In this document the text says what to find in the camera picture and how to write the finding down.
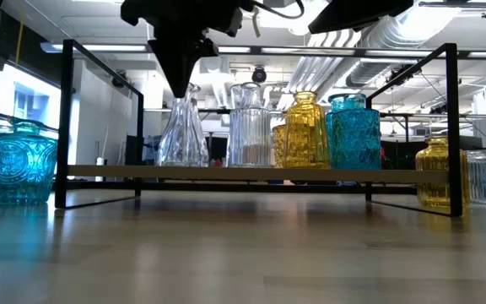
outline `metal shelf frame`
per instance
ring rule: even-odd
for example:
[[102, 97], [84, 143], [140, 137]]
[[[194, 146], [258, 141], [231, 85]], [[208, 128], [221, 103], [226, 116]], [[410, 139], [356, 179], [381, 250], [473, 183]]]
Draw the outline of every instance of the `metal shelf frame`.
[[[400, 182], [400, 183], [417, 183], [417, 182], [449, 182], [451, 188], [451, 210], [450, 213], [434, 212], [432, 210], [413, 208], [403, 205], [393, 205], [399, 208], [413, 209], [433, 214], [441, 214], [452, 217], [462, 215], [462, 188], [461, 188], [461, 160], [459, 151], [459, 111], [458, 111], [458, 70], [457, 58], [458, 50], [456, 44], [444, 44], [437, 50], [431, 52], [411, 68], [401, 73], [397, 78], [379, 88], [374, 94], [370, 95], [366, 101], [366, 108], [372, 108], [372, 101], [379, 94], [384, 93], [395, 85], [402, 77], [414, 73], [429, 63], [433, 59], [445, 59], [446, 78], [447, 78], [447, 123], [449, 128], [449, 171], [336, 171], [336, 170], [317, 170], [317, 169], [249, 169], [249, 168], [186, 168], [186, 167], [154, 167], [141, 166], [137, 163], [135, 166], [69, 166], [68, 165], [68, 140], [70, 131], [71, 102], [73, 94], [73, 61], [74, 54], [81, 53], [84, 57], [94, 62], [108, 74], [119, 80], [123, 85], [138, 96], [138, 121], [137, 137], [143, 137], [143, 94], [129, 84], [125, 79], [119, 76], [114, 70], [106, 66], [91, 52], [87, 51], [82, 45], [75, 40], [65, 40], [62, 50], [62, 97], [59, 120], [59, 145], [57, 147], [57, 178], [56, 178], [56, 208], [73, 209], [95, 204], [103, 204], [114, 201], [129, 199], [119, 198], [111, 199], [105, 202], [94, 202], [91, 204], [67, 205], [67, 176], [116, 176], [132, 177], [134, 197], [139, 198], [141, 195], [142, 178], [156, 177], [168, 179], [196, 179], [196, 180], [306, 180], [306, 181], [358, 181], [365, 183], [365, 199], [367, 202], [375, 204], [386, 204], [373, 201], [372, 182]], [[211, 109], [206, 112], [228, 113], [230, 110]], [[383, 117], [403, 117], [404, 123], [408, 126], [408, 119], [415, 117], [416, 114], [383, 114]], [[136, 151], [137, 159], [142, 157], [142, 143], [138, 143]], [[128, 189], [128, 182], [124, 183], [122, 188]]]

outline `ceiling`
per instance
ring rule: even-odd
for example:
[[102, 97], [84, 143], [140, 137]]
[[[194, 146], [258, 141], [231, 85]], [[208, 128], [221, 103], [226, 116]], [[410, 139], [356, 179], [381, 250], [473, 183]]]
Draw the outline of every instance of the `ceiling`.
[[[64, 33], [83, 44], [144, 43], [152, 35], [152, 28], [142, 20], [136, 27], [121, 21], [119, 6], [113, 3], [87, 3], [71, 0], [6, 0], [3, 9], [16, 19], [22, 19], [24, 24], [53, 42], [60, 42], [68, 38]], [[263, 28], [261, 33], [262, 36], [256, 38], [251, 20], [245, 19], [236, 39], [219, 32], [211, 32], [208, 35], [219, 45], [306, 46], [310, 39], [310, 35], [293, 35], [286, 28]], [[462, 15], [454, 18], [422, 47], [432, 49], [446, 42], [455, 42], [459, 48], [486, 49], [486, 19], [481, 19], [476, 14], [475, 17]], [[153, 54], [117, 54], [104, 56], [104, 59], [109, 62], [115, 60], [155, 61]], [[299, 57], [228, 57], [230, 69], [232, 72], [235, 71], [235, 81], [250, 81], [253, 67], [262, 65], [268, 72], [268, 78], [272, 79], [275, 84], [288, 82], [299, 60]], [[397, 112], [415, 111], [422, 103], [440, 98], [439, 93], [443, 95], [446, 92], [445, 61], [429, 63], [423, 68], [423, 75], [427, 79], [417, 76], [392, 94], [382, 94], [376, 98], [374, 100], [375, 108], [388, 111], [391, 110], [393, 103]], [[461, 112], [466, 112], [471, 110], [471, 93], [481, 89], [481, 86], [477, 85], [486, 84], [486, 61], [460, 61], [459, 75], [463, 82], [460, 87]], [[200, 85], [202, 86], [202, 96], [213, 93], [210, 85]], [[376, 85], [380, 84], [369, 84], [369, 88], [363, 90], [362, 93], [371, 94]], [[170, 91], [166, 90], [165, 99], [169, 98], [171, 98]]]

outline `white ceiling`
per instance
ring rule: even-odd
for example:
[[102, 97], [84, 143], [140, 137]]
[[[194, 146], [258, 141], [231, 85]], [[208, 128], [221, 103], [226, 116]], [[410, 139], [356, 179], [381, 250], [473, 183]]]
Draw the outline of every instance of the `white ceiling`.
[[[43, 35], [47, 40], [58, 42], [67, 37], [56, 26], [52, 25], [41, 14], [32, 8], [41, 11], [48, 19], [55, 23], [61, 30], [67, 32], [72, 38], [82, 43], [144, 43], [148, 39], [148, 26], [141, 21], [136, 27], [123, 22], [119, 18], [119, 6], [111, 3], [84, 3], [71, 0], [6, 0], [3, 9], [16, 19], [24, 16], [24, 23], [31, 29]], [[236, 39], [212, 32], [209, 36], [219, 45], [261, 45], [261, 46], [304, 46], [310, 38], [307, 36], [292, 35], [287, 29], [262, 29], [262, 36], [256, 38], [251, 21], [246, 19], [243, 28]], [[436, 48], [446, 42], [455, 42], [459, 48], [486, 48], [486, 19], [479, 17], [458, 17], [453, 19], [447, 27], [438, 35], [424, 44], [424, 48]], [[107, 56], [110, 60], [155, 60], [154, 55], [115, 55]], [[231, 63], [248, 65], [253, 67], [263, 65], [266, 71], [275, 78], [282, 75], [281, 79], [289, 79], [295, 70], [298, 57], [229, 57]], [[436, 89], [444, 94], [446, 91], [445, 62], [431, 62], [423, 68], [425, 75], [435, 85]], [[248, 77], [251, 71], [244, 68], [237, 70], [242, 79]], [[459, 62], [459, 74], [463, 83], [481, 84], [486, 78], [486, 61], [461, 61]], [[470, 109], [471, 95], [479, 87], [463, 85], [461, 111]], [[202, 86], [203, 94], [210, 94], [207, 85]], [[373, 90], [364, 90], [363, 93], [371, 94]], [[395, 91], [392, 95], [383, 94], [375, 99], [375, 104], [382, 105], [376, 108], [386, 110], [387, 106], [395, 102], [402, 106], [402, 111], [417, 107], [419, 104], [433, 100], [438, 96], [437, 92], [429, 86], [425, 79], [417, 77], [407, 83], [405, 87]]]

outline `shelf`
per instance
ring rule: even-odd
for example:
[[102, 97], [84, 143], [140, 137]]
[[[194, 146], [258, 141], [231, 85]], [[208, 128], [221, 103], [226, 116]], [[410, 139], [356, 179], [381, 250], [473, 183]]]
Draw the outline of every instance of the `shelf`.
[[324, 169], [197, 168], [157, 166], [69, 166], [69, 176], [142, 177], [223, 181], [448, 182], [447, 171], [349, 171]]

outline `black metal rack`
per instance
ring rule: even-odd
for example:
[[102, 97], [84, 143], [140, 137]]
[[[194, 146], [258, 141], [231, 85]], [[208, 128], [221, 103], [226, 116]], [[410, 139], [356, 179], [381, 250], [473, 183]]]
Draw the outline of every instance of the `black metal rack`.
[[[325, 171], [325, 170], [310, 170], [310, 169], [214, 169], [214, 168], [165, 168], [165, 167], [149, 167], [143, 166], [69, 166], [68, 165], [68, 140], [69, 140], [69, 128], [70, 128], [70, 114], [71, 114], [71, 100], [73, 92], [73, 54], [74, 51], [82, 53], [91, 62], [105, 70], [115, 79], [119, 80], [123, 85], [131, 90], [138, 96], [138, 121], [137, 121], [137, 137], [143, 138], [143, 95], [125, 79], [118, 75], [115, 71], [106, 66], [100, 59], [95, 57], [91, 52], [88, 52], [83, 46], [74, 40], [67, 40], [63, 42], [63, 54], [62, 54], [62, 102], [60, 111], [60, 126], [59, 126], [59, 145], [57, 150], [57, 178], [56, 178], [56, 207], [60, 209], [72, 209], [83, 206], [90, 206], [94, 204], [103, 204], [108, 202], [114, 202], [129, 198], [117, 198], [108, 201], [100, 201], [89, 204], [80, 205], [67, 205], [67, 190], [69, 188], [120, 188], [120, 189], [134, 189], [132, 198], [139, 197], [141, 195], [142, 188], [147, 189], [163, 189], [169, 188], [171, 190], [182, 190], [188, 187], [186, 184], [170, 185], [170, 186], [150, 186], [142, 184], [141, 177], [158, 177], [158, 178], [189, 178], [189, 179], [208, 179], [208, 178], [220, 178], [225, 180], [233, 179], [230, 176], [244, 176], [244, 179], [256, 179], [256, 176], [266, 176], [267, 179], [279, 179], [286, 177], [285, 179], [296, 179], [300, 175], [309, 177], [309, 180], [318, 181], [320, 178], [327, 180], [342, 180], [339, 178], [348, 178], [348, 180], [365, 182], [365, 198], [368, 202], [375, 204], [386, 204], [399, 208], [413, 209], [417, 211], [442, 214], [448, 216], [461, 216], [462, 215], [462, 193], [461, 193], [461, 163], [459, 150], [459, 111], [458, 111], [458, 72], [457, 72], [457, 49], [455, 44], [444, 44], [434, 52], [431, 52], [427, 57], [414, 64], [411, 68], [407, 69], [396, 79], [385, 84], [382, 88], [378, 89], [373, 95], [367, 98], [366, 107], [372, 107], [372, 100], [379, 94], [385, 92], [393, 85], [395, 85], [398, 79], [413, 73], [423, 67], [425, 64], [433, 59], [440, 57], [445, 52], [445, 64], [447, 74], [447, 100], [448, 100], [448, 127], [449, 127], [449, 151], [450, 151], [450, 170], [445, 171]], [[230, 110], [226, 109], [212, 109], [207, 112], [217, 112], [227, 114]], [[408, 118], [410, 114], [386, 114], [381, 113], [383, 117], [404, 117], [405, 124], [408, 126]], [[137, 145], [137, 159], [141, 159], [142, 145]], [[125, 176], [133, 177], [132, 183], [106, 183], [106, 185], [99, 185], [93, 183], [73, 183], [69, 184], [67, 180], [68, 175], [75, 176]], [[398, 204], [388, 204], [382, 202], [376, 202], [372, 199], [372, 193], [382, 193], [382, 191], [376, 191], [372, 187], [372, 182], [449, 182], [451, 184], [451, 212], [441, 213], [433, 210], [413, 208]], [[199, 189], [199, 186], [193, 184], [192, 189]], [[241, 190], [238, 185], [234, 185], [233, 189]], [[324, 190], [320, 188], [317, 192], [333, 193], [333, 189]]]

